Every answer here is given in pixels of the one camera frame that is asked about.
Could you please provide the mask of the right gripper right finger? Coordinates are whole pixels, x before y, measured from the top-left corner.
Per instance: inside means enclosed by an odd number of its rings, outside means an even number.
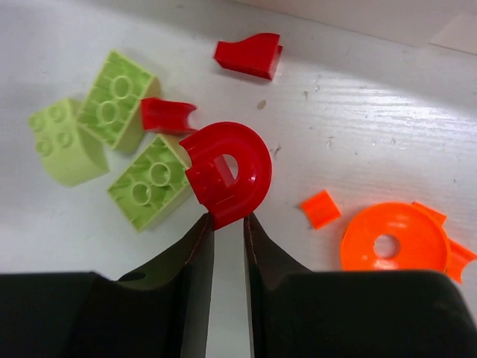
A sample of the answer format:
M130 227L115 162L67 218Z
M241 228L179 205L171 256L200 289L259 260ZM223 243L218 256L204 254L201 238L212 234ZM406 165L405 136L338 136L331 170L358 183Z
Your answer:
M244 219L254 357L474 357L476 325L434 271L307 269Z

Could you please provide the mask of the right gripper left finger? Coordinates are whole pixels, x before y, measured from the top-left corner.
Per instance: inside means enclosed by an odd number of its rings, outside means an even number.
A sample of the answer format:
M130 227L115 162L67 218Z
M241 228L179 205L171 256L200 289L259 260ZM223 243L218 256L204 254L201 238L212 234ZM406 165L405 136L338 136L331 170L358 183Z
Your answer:
M211 215L118 280L95 272L1 276L3 357L204 357Z

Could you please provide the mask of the small orange lego piece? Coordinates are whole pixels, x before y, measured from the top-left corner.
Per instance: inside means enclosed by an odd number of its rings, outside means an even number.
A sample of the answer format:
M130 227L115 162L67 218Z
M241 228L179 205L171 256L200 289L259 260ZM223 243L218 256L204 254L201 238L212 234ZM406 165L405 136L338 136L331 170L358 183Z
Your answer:
M300 209L314 230L319 230L341 217L341 211L326 190L303 201Z

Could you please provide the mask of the red half-round lego piece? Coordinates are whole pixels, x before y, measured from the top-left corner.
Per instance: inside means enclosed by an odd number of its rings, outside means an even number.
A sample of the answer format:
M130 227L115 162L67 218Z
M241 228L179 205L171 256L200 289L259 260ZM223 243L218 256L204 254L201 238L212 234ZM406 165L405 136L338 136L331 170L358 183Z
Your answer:
M250 215L271 186L271 156L262 138L237 122L216 122L182 139L186 177L219 230Z

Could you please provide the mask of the orange round lego piece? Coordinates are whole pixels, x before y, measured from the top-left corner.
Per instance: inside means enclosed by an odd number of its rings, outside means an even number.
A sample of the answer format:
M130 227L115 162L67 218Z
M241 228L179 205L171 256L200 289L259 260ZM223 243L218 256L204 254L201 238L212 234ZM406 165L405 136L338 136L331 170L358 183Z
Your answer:
M443 225L415 204L385 202L351 219L340 244L345 271L448 268L450 246Z

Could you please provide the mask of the green lego brick studs up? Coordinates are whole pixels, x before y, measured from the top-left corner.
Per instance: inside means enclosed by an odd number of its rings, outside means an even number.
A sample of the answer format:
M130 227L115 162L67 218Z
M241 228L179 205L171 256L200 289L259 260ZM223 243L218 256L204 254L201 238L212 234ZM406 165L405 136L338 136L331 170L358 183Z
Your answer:
M77 123L80 102L64 98L28 118L45 171L64 186L77 186L109 172L102 143Z

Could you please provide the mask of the small red lego piece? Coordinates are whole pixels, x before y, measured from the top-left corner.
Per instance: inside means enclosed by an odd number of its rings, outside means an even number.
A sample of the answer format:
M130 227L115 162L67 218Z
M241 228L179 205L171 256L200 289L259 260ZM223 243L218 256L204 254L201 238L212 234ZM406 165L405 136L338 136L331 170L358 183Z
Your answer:
M185 102L144 98L140 103L143 130L177 136L192 134L196 129L189 124L189 115L196 109L195 105Z

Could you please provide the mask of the green lego brick underside up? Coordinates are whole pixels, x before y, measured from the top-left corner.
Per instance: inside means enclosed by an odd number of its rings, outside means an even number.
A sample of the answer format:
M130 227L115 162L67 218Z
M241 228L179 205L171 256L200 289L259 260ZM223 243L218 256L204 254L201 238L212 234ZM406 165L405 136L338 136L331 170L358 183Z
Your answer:
M161 96L159 78L112 50L77 112L78 124L107 147L133 153L142 141L142 99Z

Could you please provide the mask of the red curved lego piece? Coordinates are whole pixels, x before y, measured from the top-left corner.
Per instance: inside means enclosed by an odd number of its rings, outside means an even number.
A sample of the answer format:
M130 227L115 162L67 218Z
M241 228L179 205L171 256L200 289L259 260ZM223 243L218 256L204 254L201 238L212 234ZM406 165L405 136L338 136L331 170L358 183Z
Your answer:
M238 42L219 41L214 60L223 68L272 81L282 54L280 35L254 34Z

